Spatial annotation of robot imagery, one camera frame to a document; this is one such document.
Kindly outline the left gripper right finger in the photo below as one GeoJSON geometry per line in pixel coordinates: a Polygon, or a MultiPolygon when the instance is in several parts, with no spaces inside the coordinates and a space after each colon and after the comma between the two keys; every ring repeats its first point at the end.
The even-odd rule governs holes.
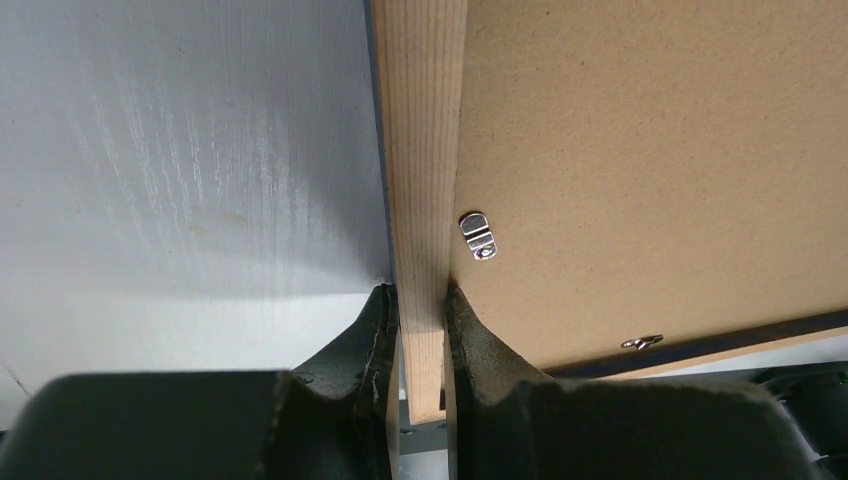
{"type": "Polygon", "coordinates": [[[777,403],[748,384],[557,380],[445,299],[454,479],[816,479],[777,403]]]}

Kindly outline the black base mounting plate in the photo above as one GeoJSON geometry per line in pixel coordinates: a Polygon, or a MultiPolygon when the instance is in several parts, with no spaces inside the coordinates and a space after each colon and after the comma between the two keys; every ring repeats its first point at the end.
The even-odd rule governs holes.
{"type": "Polygon", "coordinates": [[[448,431],[445,418],[436,421],[412,424],[407,400],[399,401],[400,454],[411,455],[446,450],[448,431]]]}

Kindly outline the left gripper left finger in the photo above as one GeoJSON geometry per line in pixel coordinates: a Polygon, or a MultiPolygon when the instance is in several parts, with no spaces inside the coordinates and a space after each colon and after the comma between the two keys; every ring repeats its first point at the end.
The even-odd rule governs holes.
{"type": "Polygon", "coordinates": [[[291,370],[51,381],[1,440],[5,479],[391,479],[399,314],[391,285],[291,370]]]}

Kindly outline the blue wooden photo frame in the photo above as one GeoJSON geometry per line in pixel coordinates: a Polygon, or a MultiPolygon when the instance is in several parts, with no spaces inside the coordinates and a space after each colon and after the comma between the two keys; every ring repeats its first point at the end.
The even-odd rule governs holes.
{"type": "Polygon", "coordinates": [[[847,333],[843,1],[369,1],[410,420],[444,300],[552,375],[847,333]]]}

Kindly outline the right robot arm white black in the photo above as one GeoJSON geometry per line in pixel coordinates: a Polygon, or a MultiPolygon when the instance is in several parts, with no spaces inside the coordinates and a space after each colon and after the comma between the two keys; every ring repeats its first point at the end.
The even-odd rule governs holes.
{"type": "Polygon", "coordinates": [[[767,389],[794,420],[824,477],[847,477],[847,363],[768,369],[753,382],[767,389]]]}

